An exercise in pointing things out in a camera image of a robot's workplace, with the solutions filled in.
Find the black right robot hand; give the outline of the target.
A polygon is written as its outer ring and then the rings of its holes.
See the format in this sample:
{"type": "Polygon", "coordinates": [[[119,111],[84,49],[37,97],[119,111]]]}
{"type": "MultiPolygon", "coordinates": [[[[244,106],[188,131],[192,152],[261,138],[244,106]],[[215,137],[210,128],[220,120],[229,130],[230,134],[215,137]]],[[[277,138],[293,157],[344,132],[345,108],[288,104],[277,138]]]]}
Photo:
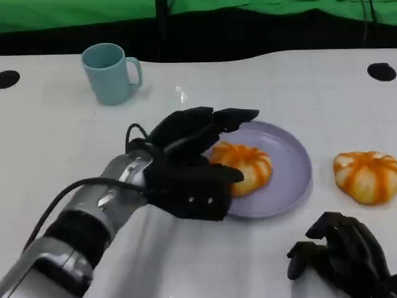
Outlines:
{"type": "Polygon", "coordinates": [[[325,212],[287,253],[287,277],[295,281],[307,267],[349,297],[396,297],[396,275],[368,227],[354,217],[325,212]]]}

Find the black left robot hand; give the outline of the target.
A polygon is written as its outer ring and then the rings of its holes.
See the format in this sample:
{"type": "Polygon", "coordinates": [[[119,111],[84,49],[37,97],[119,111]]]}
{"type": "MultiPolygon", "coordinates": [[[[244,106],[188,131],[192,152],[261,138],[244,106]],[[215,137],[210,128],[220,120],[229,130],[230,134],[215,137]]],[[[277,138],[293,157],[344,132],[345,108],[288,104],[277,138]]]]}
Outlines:
{"type": "Polygon", "coordinates": [[[258,115],[255,109],[215,111],[212,107],[173,112],[148,135],[156,154],[145,171],[146,181],[187,179],[225,184],[242,181],[244,176],[239,170],[211,164],[203,153],[219,141],[221,134],[236,131],[258,115]]]}

